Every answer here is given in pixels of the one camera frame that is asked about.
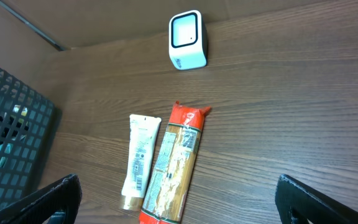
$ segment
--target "gold cap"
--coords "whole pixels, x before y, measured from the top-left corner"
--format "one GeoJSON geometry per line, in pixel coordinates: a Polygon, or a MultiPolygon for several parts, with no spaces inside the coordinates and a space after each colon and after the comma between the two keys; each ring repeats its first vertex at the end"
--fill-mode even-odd
{"type": "Polygon", "coordinates": [[[132,211],[140,211],[143,205],[143,198],[127,197],[122,195],[119,201],[119,208],[132,211]]]}

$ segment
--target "wooden table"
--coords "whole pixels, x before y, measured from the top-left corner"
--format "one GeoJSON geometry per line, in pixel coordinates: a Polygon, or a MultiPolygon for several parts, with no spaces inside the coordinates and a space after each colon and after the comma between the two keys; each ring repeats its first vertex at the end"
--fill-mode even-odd
{"type": "Polygon", "coordinates": [[[137,223],[118,209],[129,115],[162,118],[156,160],[180,100],[213,107],[182,223],[280,223],[280,174],[358,211],[358,1],[207,30],[209,64],[196,70],[174,69],[167,33],[51,55],[31,83],[63,111],[41,186],[75,172],[78,223],[137,223]]]}

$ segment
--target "barcode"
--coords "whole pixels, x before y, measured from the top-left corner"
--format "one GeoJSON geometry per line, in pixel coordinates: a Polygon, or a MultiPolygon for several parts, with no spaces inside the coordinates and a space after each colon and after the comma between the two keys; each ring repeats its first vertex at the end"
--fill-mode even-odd
{"type": "Polygon", "coordinates": [[[197,131],[192,129],[185,129],[183,139],[181,141],[181,146],[193,150],[196,143],[197,131]]]}
{"type": "Polygon", "coordinates": [[[142,190],[142,177],[136,177],[136,190],[142,190]]]}

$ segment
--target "black object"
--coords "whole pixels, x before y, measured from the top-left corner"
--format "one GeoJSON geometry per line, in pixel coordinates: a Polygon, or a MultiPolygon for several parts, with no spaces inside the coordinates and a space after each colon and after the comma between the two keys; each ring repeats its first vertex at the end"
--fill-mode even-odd
{"type": "Polygon", "coordinates": [[[357,211],[285,174],[278,180],[275,202],[283,224],[358,223],[357,211]]]}
{"type": "Polygon", "coordinates": [[[59,120],[51,101],[0,68],[0,209],[37,190],[59,120]]]}
{"type": "Polygon", "coordinates": [[[0,210],[0,223],[72,224],[81,202],[78,176],[70,174],[0,210]]]}

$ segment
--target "plastic wrapper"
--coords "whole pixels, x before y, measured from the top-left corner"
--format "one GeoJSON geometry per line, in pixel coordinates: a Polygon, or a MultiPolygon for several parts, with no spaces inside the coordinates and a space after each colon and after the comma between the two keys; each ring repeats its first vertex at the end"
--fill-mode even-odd
{"type": "Polygon", "coordinates": [[[147,189],[140,224],[181,220],[204,118],[210,107],[188,108],[176,102],[147,189]]]}

